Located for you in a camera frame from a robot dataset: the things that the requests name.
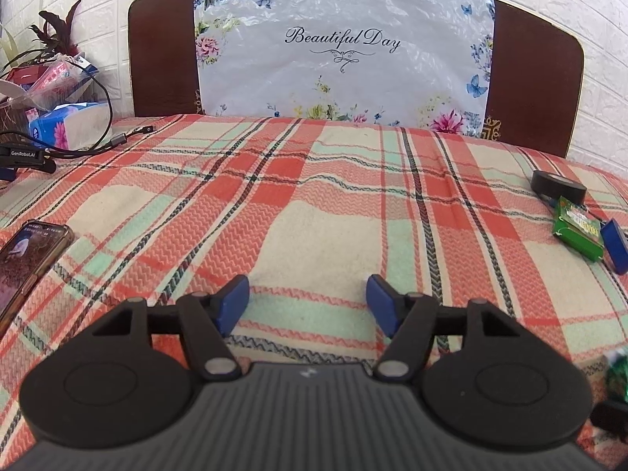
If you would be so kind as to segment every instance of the blue tissue package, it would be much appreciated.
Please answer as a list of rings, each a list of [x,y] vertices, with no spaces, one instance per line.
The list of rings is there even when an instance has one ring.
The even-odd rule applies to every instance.
[[[601,230],[604,245],[613,261],[617,274],[628,272],[628,241],[615,220],[610,220]]]
[[[106,103],[63,104],[30,121],[28,131],[30,136],[49,145],[77,150],[95,143],[108,121]]]

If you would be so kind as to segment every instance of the headboard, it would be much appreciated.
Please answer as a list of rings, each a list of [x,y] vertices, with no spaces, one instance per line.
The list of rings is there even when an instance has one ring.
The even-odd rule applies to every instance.
[[[199,111],[192,2],[135,0],[131,4],[131,83],[139,117]],[[575,37],[496,0],[483,137],[565,157],[583,66],[582,47]]]

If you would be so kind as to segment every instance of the gray ridged surface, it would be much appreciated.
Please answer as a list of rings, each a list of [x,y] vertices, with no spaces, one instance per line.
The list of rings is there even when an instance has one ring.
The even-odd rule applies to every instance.
[[[361,365],[259,363],[206,386],[157,436],[117,450],[37,444],[11,471],[601,471],[575,445],[504,454],[435,425],[409,390]]]

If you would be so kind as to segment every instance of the phone screen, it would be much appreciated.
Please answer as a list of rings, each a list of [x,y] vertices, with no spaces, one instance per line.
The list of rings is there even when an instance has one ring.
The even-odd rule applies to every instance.
[[[32,221],[0,250],[0,313],[63,238],[67,229]]]

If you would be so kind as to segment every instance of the pink flower print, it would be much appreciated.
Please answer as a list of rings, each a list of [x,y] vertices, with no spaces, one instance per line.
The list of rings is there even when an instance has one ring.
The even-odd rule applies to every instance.
[[[438,132],[447,132],[452,134],[458,134],[461,132],[462,117],[456,113],[455,110],[451,110],[449,115],[441,114],[436,120],[432,121],[430,128]]]
[[[205,63],[215,62],[221,51],[216,39],[202,35],[197,37],[196,47],[197,59]]]
[[[57,122],[57,125],[55,125],[55,147],[65,150],[70,149],[68,137],[65,135],[65,124],[63,122]]]

